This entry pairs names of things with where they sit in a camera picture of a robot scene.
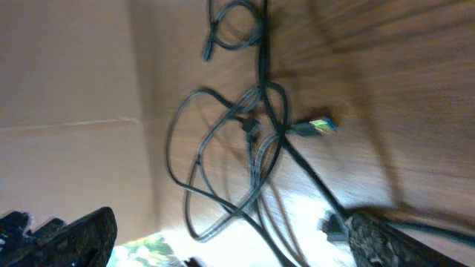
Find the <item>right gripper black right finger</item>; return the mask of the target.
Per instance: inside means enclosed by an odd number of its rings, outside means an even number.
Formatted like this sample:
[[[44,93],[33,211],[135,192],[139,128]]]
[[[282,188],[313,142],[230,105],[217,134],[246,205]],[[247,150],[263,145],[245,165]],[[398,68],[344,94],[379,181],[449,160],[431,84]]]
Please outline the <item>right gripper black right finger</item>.
[[[350,250],[358,267],[430,267],[463,264],[366,212],[348,220]]]

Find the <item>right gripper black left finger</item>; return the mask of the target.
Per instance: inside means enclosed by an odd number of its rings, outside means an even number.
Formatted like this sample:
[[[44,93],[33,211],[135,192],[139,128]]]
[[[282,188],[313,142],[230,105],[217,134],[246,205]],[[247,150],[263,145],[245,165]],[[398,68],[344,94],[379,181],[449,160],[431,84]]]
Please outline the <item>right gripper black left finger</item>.
[[[102,207],[67,224],[52,218],[35,231],[31,215],[11,211],[1,217],[2,266],[106,266],[117,238],[117,222]]]

